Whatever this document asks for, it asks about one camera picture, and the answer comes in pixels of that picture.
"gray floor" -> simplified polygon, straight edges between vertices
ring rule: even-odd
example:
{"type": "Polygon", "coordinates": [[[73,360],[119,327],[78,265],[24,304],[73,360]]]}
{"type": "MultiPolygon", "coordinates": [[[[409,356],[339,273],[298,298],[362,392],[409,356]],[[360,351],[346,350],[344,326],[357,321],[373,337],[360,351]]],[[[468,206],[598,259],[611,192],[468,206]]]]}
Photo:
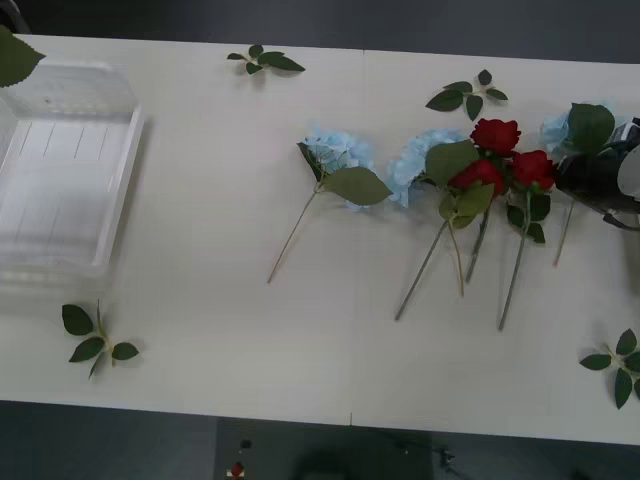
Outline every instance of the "gray floor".
{"type": "MultiPolygon", "coordinates": [[[[45,35],[640,63],[638,0],[16,2],[33,32],[45,35]]],[[[351,468],[367,457],[376,471],[391,465],[389,478],[403,480],[640,478],[636,447],[412,434],[400,448],[406,435],[0,402],[0,479],[221,480],[242,459],[247,480],[288,480],[302,456],[327,450],[340,458],[347,452],[351,468]],[[240,454],[245,437],[253,446],[240,454]],[[429,449],[439,445],[457,456],[458,476],[438,468],[429,449]]]]}
{"type": "Polygon", "coordinates": [[[640,62],[637,0],[16,1],[45,35],[640,62]]]}

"clear plastic tray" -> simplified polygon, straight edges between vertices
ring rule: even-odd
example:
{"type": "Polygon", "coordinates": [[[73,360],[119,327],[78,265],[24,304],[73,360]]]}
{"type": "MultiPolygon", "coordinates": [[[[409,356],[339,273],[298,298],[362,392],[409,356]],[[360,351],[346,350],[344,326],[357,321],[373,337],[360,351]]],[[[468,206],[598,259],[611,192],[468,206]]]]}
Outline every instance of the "clear plastic tray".
{"type": "Polygon", "coordinates": [[[1,271],[104,276],[142,125],[108,65],[45,60],[0,89],[1,271]]]}

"green leaf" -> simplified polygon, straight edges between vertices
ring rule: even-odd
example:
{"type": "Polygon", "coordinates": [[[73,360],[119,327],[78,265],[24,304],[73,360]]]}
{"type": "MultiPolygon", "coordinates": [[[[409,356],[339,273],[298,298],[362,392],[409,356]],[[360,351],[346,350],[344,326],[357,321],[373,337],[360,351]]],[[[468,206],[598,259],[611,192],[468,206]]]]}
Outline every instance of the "green leaf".
{"type": "Polygon", "coordinates": [[[456,210],[456,201],[451,195],[446,195],[440,202],[438,213],[445,220],[449,220],[456,210]]]}
{"type": "Polygon", "coordinates": [[[103,358],[104,358],[104,352],[100,352],[100,355],[98,355],[98,358],[96,358],[96,361],[93,362],[93,365],[91,366],[91,370],[89,371],[89,378],[91,378],[91,376],[95,373],[100,363],[102,363],[103,358]]]}
{"type": "Polygon", "coordinates": [[[429,100],[427,108],[438,112],[452,112],[462,105],[463,100],[464,95],[461,91],[445,90],[429,100]]]}
{"type": "Polygon", "coordinates": [[[474,217],[484,212],[493,198],[493,183],[470,188],[458,198],[458,212],[463,217],[474,217]]]}
{"type": "Polygon", "coordinates": [[[511,225],[522,230],[522,226],[524,225],[524,212],[520,207],[507,205],[507,218],[511,225]]]}
{"type": "Polygon", "coordinates": [[[491,83],[491,80],[493,80],[493,77],[487,70],[483,70],[478,74],[478,81],[483,87],[489,85],[491,83]]]}
{"type": "Polygon", "coordinates": [[[305,68],[279,52],[267,52],[260,55],[258,63],[267,64],[287,72],[304,72],[305,68]]]}
{"type": "Polygon", "coordinates": [[[356,205],[374,205],[392,193],[375,173],[364,167],[337,170],[325,180],[324,188],[356,205]]]}
{"type": "Polygon", "coordinates": [[[624,364],[632,372],[640,373],[640,352],[629,355],[624,359],[624,364]]]}
{"type": "Polygon", "coordinates": [[[488,88],[485,93],[496,100],[509,100],[507,96],[497,88],[488,88]]]}
{"type": "Polygon", "coordinates": [[[479,97],[477,95],[469,95],[467,97],[467,115],[469,115],[469,119],[471,121],[474,121],[476,118],[478,118],[480,110],[482,110],[483,103],[484,100],[482,100],[482,97],[479,97]]]}
{"type": "Polygon", "coordinates": [[[269,59],[273,57],[281,57],[284,53],[282,52],[265,52],[258,57],[258,65],[268,65],[269,59]]]}
{"type": "Polygon", "coordinates": [[[255,63],[247,63],[247,73],[249,75],[253,75],[256,72],[259,72],[260,70],[262,70],[262,67],[260,65],[256,65],[255,63]]]}
{"type": "Polygon", "coordinates": [[[262,45],[252,45],[249,47],[249,56],[251,58],[258,58],[262,52],[264,52],[262,45]]]}
{"type": "Polygon", "coordinates": [[[93,332],[91,317],[77,305],[62,306],[62,321],[64,322],[65,330],[71,335],[81,337],[93,332]]]}
{"type": "Polygon", "coordinates": [[[616,346],[616,353],[618,355],[629,355],[638,346],[638,340],[636,335],[631,329],[627,330],[620,336],[618,345],[616,346]]]}
{"type": "Polygon", "coordinates": [[[0,87],[9,87],[27,78],[43,58],[44,55],[0,25],[0,87]]]}
{"type": "Polygon", "coordinates": [[[104,347],[104,339],[102,337],[91,337],[86,339],[76,347],[76,350],[69,359],[72,363],[84,362],[95,357],[104,347]]]}
{"type": "Polygon", "coordinates": [[[473,222],[474,218],[476,218],[475,215],[471,217],[465,217],[464,215],[457,215],[451,221],[451,225],[453,225],[453,228],[456,228],[456,229],[466,228],[469,226],[471,222],[473,222]]]}
{"type": "Polygon", "coordinates": [[[127,342],[122,342],[113,347],[111,357],[116,360],[129,360],[138,354],[138,349],[127,342]]]}
{"type": "Polygon", "coordinates": [[[469,82],[455,82],[443,87],[445,90],[458,90],[462,93],[471,93],[473,86],[469,82]]]}
{"type": "Polygon", "coordinates": [[[449,183],[449,180],[478,160],[478,158],[480,158],[478,151],[471,140],[436,145],[427,152],[427,176],[436,185],[445,186],[449,183]]]}
{"type": "Polygon", "coordinates": [[[311,167],[311,171],[313,172],[313,175],[316,177],[316,181],[319,182],[322,179],[322,169],[320,168],[320,164],[318,163],[316,158],[313,156],[313,153],[311,153],[311,150],[309,150],[309,147],[306,144],[300,142],[300,143],[297,143],[296,145],[298,145],[298,148],[300,149],[300,153],[302,153],[302,156],[309,164],[309,167],[311,167]]]}
{"type": "Polygon", "coordinates": [[[530,224],[527,235],[533,238],[533,241],[536,243],[545,243],[544,230],[542,230],[542,225],[539,223],[530,224]]]}
{"type": "Polygon", "coordinates": [[[573,103],[569,112],[569,140],[582,153],[596,155],[609,140],[615,123],[611,112],[602,105],[573,103]]]}
{"type": "Polygon", "coordinates": [[[531,221],[540,222],[547,218],[551,211],[551,197],[549,195],[533,195],[531,197],[531,221]]]}
{"type": "Polygon", "coordinates": [[[580,361],[580,365],[584,368],[588,368],[589,370],[604,370],[611,366],[611,356],[604,353],[589,355],[580,361]]]}
{"type": "Polygon", "coordinates": [[[621,409],[625,403],[627,403],[627,400],[629,400],[631,390],[633,390],[631,377],[621,368],[618,369],[615,387],[616,407],[618,407],[618,410],[621,409]]]}

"flower stem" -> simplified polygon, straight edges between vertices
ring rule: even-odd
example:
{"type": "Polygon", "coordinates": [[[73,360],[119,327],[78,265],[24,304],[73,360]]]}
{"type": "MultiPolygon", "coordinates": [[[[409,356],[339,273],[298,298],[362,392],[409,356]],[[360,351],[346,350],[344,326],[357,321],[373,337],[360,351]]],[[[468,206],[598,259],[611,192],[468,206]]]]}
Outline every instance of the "flower stem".
{"type": "Polygon", "coordinates": [[[276,269],[278,268],[278,264],[280,263],[280,260],[282,260],[282,256],[284,255],[285,250],[289,246],[289,242],[291,241],[293,234],[296,233],[296,229],[298,228],[298,225],[300,225],[300,221],[302,220],[302,217],[307,211],[307,208],[309,208],[309,205],[311,204],[311,200],[313,200],[313,198],[316,196],[317,193],[318,191],[316,190],[316,188],[314,188],[313,195],[311,195],[311,197],[307,201],[307,204],[304,206],[304,209],[302,210],[300,217],[298,217],[298,221],[296,222],[295,227],[293,227],[293,230],[291,230],[291,234],[289,235],[289,238],[287,238],[287,242],[284,244],[284,247],[282,248],[282,252],[280,252],[280,256],[278,257],[276,264],[273,266],[273,270],[271,270],[271,275],[269,275],[269,280],[267,280],[267,283],[271,283],[271,280],[273,280],[273,276],[276,274],[276,269]]]}
{"type": "Polygon", "coordinates": [[[471,275],[473,275],[473,269],[476,266],[476,260],[478,260],[478,254],[480,253],[480,247],[484,240],[484,234],[487,231],[487,225],[489,224],[489,212],[491,211],[491,205],[484,211],[482,217],[482,223],[480,224],[480,233],[476,239],[476,243],[473,245],[473,252],[471,252],[471,263],[469,264],[469,270],[467,270],[467,278],[465,281],[469,283],[471,281],[471,275]]]}
{"type": "Polygon", "coordinates": [[[416,285],[418,285],[418,281],[420,280],[420,277],[422,276],[422,272],[424,272],[424,269],[427,266],[427,262],[431,258],[431,255],[433,254],[433,251],[436,249],[436,245],[438,244],[438,240],[440,240],[440,236],[442,235],[442,232],[444,232],[444,229],[447,228],[448,224],[449,224],[449,221],[445,220],[444,223],[442,224],[442,226],[440,227],[440,230],[438,230],[438,234],[436,235],[435,240],[431,244],[431,248],[429,249],[429,253],[427,253],[427,256],[425,257],[424,262],[422,262],[422,266],[420,267],[420,270],[418,271],[418,275],[416,276],[416,279],[413,281],[413,285],[411,285],[411,288],[409,289],[409,293],[407,293],[407,296],[404,298],[404,301],[402,302],[402,305],[400,306],[400,310],[398,310],[398,313],[396,313],[396,317],[395,317],[396,322],[400,321],[400,317],[402,316],[402,312],[404,312],[404,309],[406,308],[407,303],[409,302],[409,298],[411,298],[411,295],[413,294],[413,291],[416,289],[416,285]]]}
{"type": "Polygon", "coordinates": [[[575,200],[571,200],[571,207],[569,207],[569,215],[567,215],[567,221],[564,224],[564,230],[562,230],[562,237],[560,238],[560,245],[558,245],[558,253],[556,259],[553,261],[553,266],[557,267],[560,261],[560,255],[562,254],[562,247],[564,246],[564,239],[567,237],[567,230],[569,230],[569,222],[571,221],[571,214],[573,213],[573,207],[576,204],[575,200]]]}
{"type": "Polygon", "coordinates": [[[453,227],[451,226],[451,220],[447,222],[447,225],[449,225],[449,233],[451,234],[451,240],[453,240],[453,248],[456,249],[456,256],[458,257],[458,275],[460,276],[460,296],[464,298],[464,277],[462,276],[462,262],[460,261],[460,250],[458,250],[456,236],[453,234],[453,227]]]}
{"type": "Polygon", "coordinates": [[[509,293],[507,294],[507,301],[504,304],[504,310],[502,311],[502,317],[500,318],[500,325],[498,325],[498,331],[504,329],[504,324],[507,321],[507,314],[509,313],[509,305],[511,304],[511,296],[513,295],[513,287],[518,277],[518,270],[520,269],[520,261],[522,260],[522,252],[524,251],[524,243],[527,240],[527,231],[529,230],[529,224],[531,223],[531,193],[527,192],[527,208],[524,212],[524,224],[522,225],[522,232],[520,232],[520,248],[518,248],[518,257],[516,258],[516,266],[513,269],[513,277],[511,277],[511,285],[509,285],[509,293]]]}

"blue hydrangea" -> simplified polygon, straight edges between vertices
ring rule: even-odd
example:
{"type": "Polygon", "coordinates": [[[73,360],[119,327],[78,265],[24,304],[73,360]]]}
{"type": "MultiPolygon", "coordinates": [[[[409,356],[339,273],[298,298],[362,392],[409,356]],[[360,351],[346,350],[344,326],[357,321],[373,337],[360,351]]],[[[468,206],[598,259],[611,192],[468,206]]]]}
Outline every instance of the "blue hydrangea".
{"type": "MultiPolygon", "coordinates": [[[[314,129],[312,135],[305,137],[304,144],[309,147],[309,151],[327,173],[333,173],[345,167],[364,167],[378,175],[373,162],[371,145],[349,133],[314,129]]],[[[362,208],[349,201],[347,206],[353,211],[362,208]]]]}
{"type": "MultiPolygon", "coordinates": [[[[613,110],[606,103],[600,103],[598,105],[606,107],[613,113],[613,110]]],[[[616,128],[627,121],[625,117],[617,117],[615,114],[614,117],[616,119],[616,128]]],[[[540,138],[547,152],[552,155],[554,162],[559,162],[565,156],[573,153],[570,146],[564,142],[568,135],[569,111],[566,111],[562,115],[547,117],[542,122],[540,126],[540,138]]]]}
{"type": "Polygon", "coordinates": [[[461,142],[465,138],[458,130],[434,128],[409,140],[402,149],[400,158],[392,160],[387,168],[387,187],[393,192],[389,198],[408,207],[409,187],[413,179],[425,169],[429,149],[442,143],[461,142]]]}

